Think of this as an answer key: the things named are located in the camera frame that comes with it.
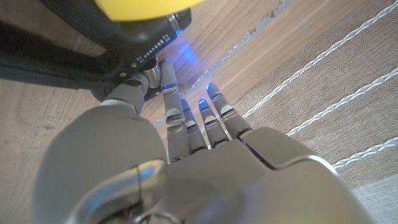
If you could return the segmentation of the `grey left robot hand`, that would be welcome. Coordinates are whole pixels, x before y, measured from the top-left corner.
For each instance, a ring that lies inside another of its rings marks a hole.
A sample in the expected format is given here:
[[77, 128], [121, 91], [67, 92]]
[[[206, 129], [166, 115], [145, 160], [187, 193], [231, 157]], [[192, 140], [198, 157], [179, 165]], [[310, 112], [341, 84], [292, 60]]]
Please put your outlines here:
[[336, 170], [294, 138], [254, 129], [210, 83], [198, 127], [160, 64], [168, 142], [130, 79], [69, 124], [42, 160], [32, 223], [372, 223]]

